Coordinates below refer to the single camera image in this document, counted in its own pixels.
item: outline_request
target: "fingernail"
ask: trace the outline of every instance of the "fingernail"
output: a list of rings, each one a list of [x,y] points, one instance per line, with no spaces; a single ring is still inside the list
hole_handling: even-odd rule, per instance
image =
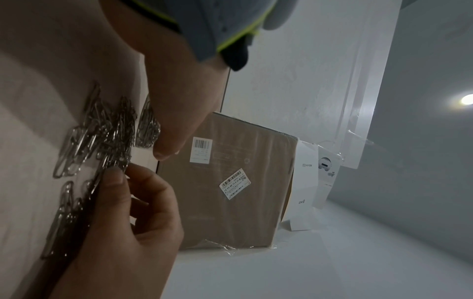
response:
[[[105,169],[102,177],[102,185],[112,187],[121,185],[124,179],[123,171],[118,167],[110,167]]]
[[[161,153],[159,153],[159,152],[157,152],[157,151],[154,151],[154,152],[153,152],[153,156],[154,156],[158,161],[164,161],[164,160],[166,160],[167,158],[169,158],[169,156],[162,155]]]

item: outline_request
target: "sticker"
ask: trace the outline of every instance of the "sticker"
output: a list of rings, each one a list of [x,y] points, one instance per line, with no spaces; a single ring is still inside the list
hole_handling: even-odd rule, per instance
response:
[[[240,168],[237,172],[232,174],[228,179],[220,184],[220,189],[222,189],[228,200],[231,200],[249,184],[251,184],[250,180],[246,176],[246,173],[243,171],[243,169]]]
[[[194,137],[192,140],[191,163],[209,164],[212,139]]]

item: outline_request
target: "light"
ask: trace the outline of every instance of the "light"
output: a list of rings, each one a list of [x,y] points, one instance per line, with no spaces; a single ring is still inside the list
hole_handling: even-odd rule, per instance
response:
[[[471,105],[471,104],[473,104],[473,94],[463,97],[462,100],[460,101],[460,104],[461,105]]]

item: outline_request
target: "brown box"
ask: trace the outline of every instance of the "brown box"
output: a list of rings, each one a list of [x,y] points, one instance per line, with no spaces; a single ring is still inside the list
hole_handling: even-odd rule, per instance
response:
[[[158,166],[179,203],[185,232],[181,248],[271,246],[297,142],[284,133],[210,114],[179,154]],[[198,163],[191,163],[191,156]],[[224,183],[240,169],[238,179]],[[229,191],[234,197],[228,199],[222,183],[235,185]]]

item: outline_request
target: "hand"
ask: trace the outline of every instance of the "hand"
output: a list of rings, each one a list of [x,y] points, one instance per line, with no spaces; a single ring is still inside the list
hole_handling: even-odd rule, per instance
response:
[[[229,68],[219,55],[197,61],[183,36],[118,0],[100,4],[118,35],[144,54],[151,107],[161,125],[153,153],[163,161],[181,149],[209,113],[219,110]]]
[[[126,175],[116,167],[103,174],[90,230],[51,299],[161,296],[184,237],[176,197],[147,168],[130,164]]]

